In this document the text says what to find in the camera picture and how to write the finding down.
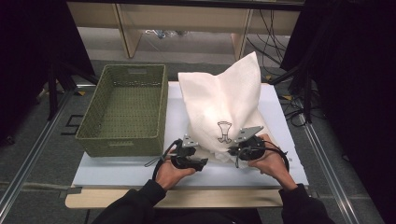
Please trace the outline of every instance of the person's left hand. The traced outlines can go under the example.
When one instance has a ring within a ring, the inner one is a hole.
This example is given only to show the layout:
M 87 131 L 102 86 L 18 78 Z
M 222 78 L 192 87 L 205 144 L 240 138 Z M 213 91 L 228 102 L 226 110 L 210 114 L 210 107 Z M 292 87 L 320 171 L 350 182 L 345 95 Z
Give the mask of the person's left hand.
M 170 160 L 166 160 L 158 170 L 155 181 L 161 185 L 164 190 L 169 190 L 183 177 L 187 175 L 193 175 L 194 173 L 195 170 L 192 168 L 177 169 Z

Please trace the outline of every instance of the white bag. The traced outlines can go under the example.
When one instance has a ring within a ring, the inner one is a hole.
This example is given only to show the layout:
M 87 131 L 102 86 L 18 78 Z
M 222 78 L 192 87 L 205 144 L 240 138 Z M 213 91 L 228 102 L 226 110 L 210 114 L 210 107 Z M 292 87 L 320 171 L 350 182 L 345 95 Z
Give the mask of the white bag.
M 257 135 L 268 133 L 275 142 L 258 110 L 261 72 L 255 52 L 217 76 L 178 73 L 178 80 L 190 119 L 189 135 L 216 159 L 234 161 L 227 151 L 242 128 L 263 126 Z

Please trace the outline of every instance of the black jacket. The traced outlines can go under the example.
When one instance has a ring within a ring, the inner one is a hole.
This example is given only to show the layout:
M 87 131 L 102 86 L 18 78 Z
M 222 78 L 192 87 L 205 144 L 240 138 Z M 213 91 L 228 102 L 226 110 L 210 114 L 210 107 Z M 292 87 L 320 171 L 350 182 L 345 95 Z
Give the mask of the black jacket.
M 168 218 L 156 215 L 153 206 L 165 197 L 166 192 L 153 180 L 149 180 L 141 190 L 131 189 L 123 197 L 106 208 L 92 224 L 149 224 L 149 223 L 189 223 L 222 224 L 250 223 L 247 217 L 227 216 L 217 209 L 194 210 L 181 216 Z M 279 191 L 283 202 L 282 218 L 288 223 L 334 223 L 327 215 L 323 203 L 310 198 L 303 185 L 290 192 Z

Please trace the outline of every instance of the green basket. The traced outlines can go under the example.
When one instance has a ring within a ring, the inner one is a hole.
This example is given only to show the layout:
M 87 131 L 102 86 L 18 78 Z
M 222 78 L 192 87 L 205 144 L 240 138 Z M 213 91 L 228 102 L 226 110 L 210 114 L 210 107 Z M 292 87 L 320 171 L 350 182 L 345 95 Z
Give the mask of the green basket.
M 165 65 L 107 65 L 76 134 L 91 157 L 163 153 Z

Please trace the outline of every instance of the hand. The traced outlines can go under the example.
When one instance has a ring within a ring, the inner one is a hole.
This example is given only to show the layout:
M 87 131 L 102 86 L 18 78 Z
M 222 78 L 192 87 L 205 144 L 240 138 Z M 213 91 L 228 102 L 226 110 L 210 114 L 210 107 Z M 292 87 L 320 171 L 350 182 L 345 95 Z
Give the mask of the hand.
M 155 181 L 163 187 L 164 190 L 169 190 L 178 183 L 183 177 L 195 174 L 195 170 L 177 169 L 170 160 L 166 160 L 158 170 Z
M 268 134 L 263 134 L 259 137 L 266 142 L 271 142 Z M 265 143 L 265 146 L 276 149 L 270 143 Z M 260 170 L 262 174 L 270 175 L 271 177 L 275 178 L 285 190 L 292 190 L 297 188 L 297 185 L 295 184 L 294 180 L 286 169 L 285 163 L 283 162 L 282 158 L 274 151 L 266 150 L 261 158 L 255 161 L 249 161 L 247 165 L 251 167 L 256 167 Z

